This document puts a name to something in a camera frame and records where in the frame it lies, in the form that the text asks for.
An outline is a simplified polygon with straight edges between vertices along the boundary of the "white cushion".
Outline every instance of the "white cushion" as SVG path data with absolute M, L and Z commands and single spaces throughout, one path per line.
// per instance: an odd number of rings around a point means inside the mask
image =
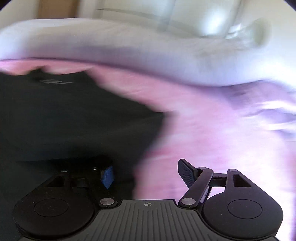
M 263 48 L 237 39 L 182 39 L 100 19 L 35 19 L 0 32 L 0 59 L 55 58 L 121 66 L 182 83 L 225 86 L 273 78 Z

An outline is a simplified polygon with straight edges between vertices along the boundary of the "ridged black plate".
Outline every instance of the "ridged black plate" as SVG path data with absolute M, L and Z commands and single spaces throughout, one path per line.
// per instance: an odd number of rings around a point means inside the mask
M 229 241 L 211 231 L 194 210 L 173 200 L 123 200 L 101 210 L 89 227 L 64 241 Z M 265 241 L 276 241 L 274 237 Z

